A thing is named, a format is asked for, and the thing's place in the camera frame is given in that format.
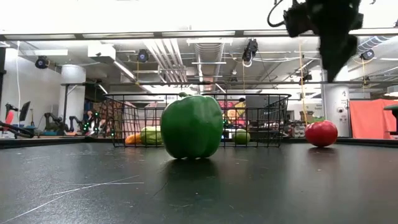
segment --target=wire basket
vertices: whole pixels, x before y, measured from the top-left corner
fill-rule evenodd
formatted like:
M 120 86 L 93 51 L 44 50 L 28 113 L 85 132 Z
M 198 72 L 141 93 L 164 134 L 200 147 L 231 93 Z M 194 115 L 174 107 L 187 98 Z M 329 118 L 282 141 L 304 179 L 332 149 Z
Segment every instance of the wire basket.
M 283 138 L 289 94 L 205 93 L 216 99 L 223 112 L 224 130 L 220 146 L 279 147 Z M 115 147 L 163 147 L 160 118 L 167 105 L 179 100 L 178 94 L 129 93 L 105 95 L 108 125 Z M 233 136 L 246 130 L 249 141 L 237 144 Z M 140 134 L 143 141 L 130 135 Z M 148 143 L 148 134 L 152 137 Z

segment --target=pillar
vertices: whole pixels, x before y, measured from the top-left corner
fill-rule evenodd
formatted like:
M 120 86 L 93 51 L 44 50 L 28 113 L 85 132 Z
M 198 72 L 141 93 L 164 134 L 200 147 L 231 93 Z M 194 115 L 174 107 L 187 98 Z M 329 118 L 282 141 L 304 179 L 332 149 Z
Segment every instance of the pillar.
M 62 83 L 83 83 L 86 81 L 86 69 L 78 65 L 64 65 L 61 71 Z M 73 90 L 74 85 L 68 87 L 67 95 L 67 113 L 65 116 L 65 122 L 70 127 L 69 116 L 76 116 L 79 120 L 83 119 L 84 113 L 84 102 L 85 102 L 85 90 L 84 86 L 76 86 Z M 63 117 L 63 109 L 65 102 L 65 86 L 61 86 L 60 100 L 58 115 Z M 77 130 L 77 123 L 73 121 L 73 127 Z
M 336 81 L 349 80 L 348 67 L 345 65 L 336 77 Z M 346 84 L 322 85 L 322 105 L 325 118 L 333 122 L 339 137 L 349 137 L 349 88 Z

